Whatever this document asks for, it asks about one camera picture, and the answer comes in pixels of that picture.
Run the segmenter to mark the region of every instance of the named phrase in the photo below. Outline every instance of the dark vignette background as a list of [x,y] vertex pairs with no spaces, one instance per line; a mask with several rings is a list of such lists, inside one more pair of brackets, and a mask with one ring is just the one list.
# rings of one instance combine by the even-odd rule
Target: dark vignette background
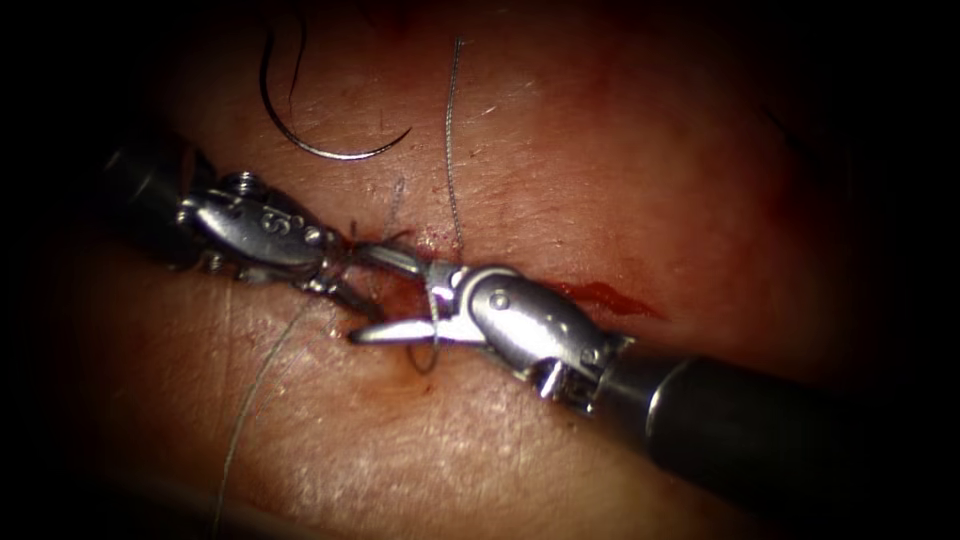
[[[103,143],[117,125],[137,114],[142,74],[157,52],[176,42],[197,15],[224,5],[250,8],[246,3],[211,0],[95,1],[66,10],[51,7],[24,18],[32,36],[14,48],[18,72],[8,85],[12,106],[26,113],[28,127],[22,132],[24,152],[10,154],[14,162],[29,160],[34,166],[23,172],[14,168],[17,174],[8,181],[14,200],[28,204],[11,204],[8,210],[9,223],[17,225],[8,226],[12,232],[8,236],[13,236],[8,246],[14,255],[7,261],[13,266],[10,284],[15,292],[14,339],[7,353],[14,368],[8,379],[12,390],[8,410],[14,422],[7,441],[17,499],[8,526],[29,536],[115,537],[153,531],[156,535],[150,537],[181,537],[173,533],[176,527],[150,521],[170,514],[145,509],[122,494],[81,481],[59,465],[70,448],[53,446],[46,418],[55,407],[69,404],[41,403],[36,398],[38,385],[57,374],[45,369],[46,359],[30,344],[51,339],[45,334],[44,313],[58,309],[58,303],[44,294],[43,284],[54,279],[50,270],[56,268],[58,250],[66,248],[57,242],[58,228],[82,215],[76,203],[83,200],[85,182],[99,163]],[[737,7],[723,9],[728,16],[734,10],[791,36],[799,51],[827,67],[833,81],[832,127],[845,133],[867,158],[869,172],[864,176],[870,181],[860,191],[863,227],[882,254],[878,259],[882,264],[875,274],[863,277],[896,284],[884,298],[890,330],[876,336],[886,342],[888,354],[877,361],[887,369],[878,370],[877,380],[868,386],[888,400],[890,446],[883,455],[898,458],[878,474],[887,475],[904,498],[891,501],[889,509],[878,508],[877,523],[863,525],[890,533],[894,525],[919,527],[937,514],[928,508],[937,487],[922,485],[927,477],[921,469],[926,469],[917,458],[924,456],[928,466],[939,464],[930,434],[943,425],[930,411],[946,412],[926,399],[921,403],[932,389],[919,386],[928,385],[931,378],[920,375],[949,373],[955,355],[949,349],[938,350],[939,343],[923,332],[933,329],[942,313],[949,313],[948,300],[941,292],[934,296],[940,303],[934,304],[920,289],[932,282],[950,283],[935,281],[932,259],[951,244],[938,244],[937,233],[925,219],[933,212],[930,201],[949,193],[951,182],[949,171],[938,170],[931,159],[931,141],[942,127],[930,120],[936,118],[931,113],[938,105],[929,75],[936,70],[929,67],[936,65],[938,50],[927,45],[932,30],[925,25],[936,15],[922,6],[823,0],[737,2]],[[947,482],[943,478],[937,484],[944,488]],[[894,512],[884,515],[886,510]],[[914,521],[921,515],[923,520]]]

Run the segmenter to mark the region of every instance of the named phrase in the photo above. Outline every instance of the metal grasper tip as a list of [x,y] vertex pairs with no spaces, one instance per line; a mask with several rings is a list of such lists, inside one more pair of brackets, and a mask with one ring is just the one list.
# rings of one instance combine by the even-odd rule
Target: metal grasper tip
[[358,243],[354,246],[353,253],[360,263],[392,270],[408,278],[423,277],[429,267],[428,263],[416,255],[383,244]]

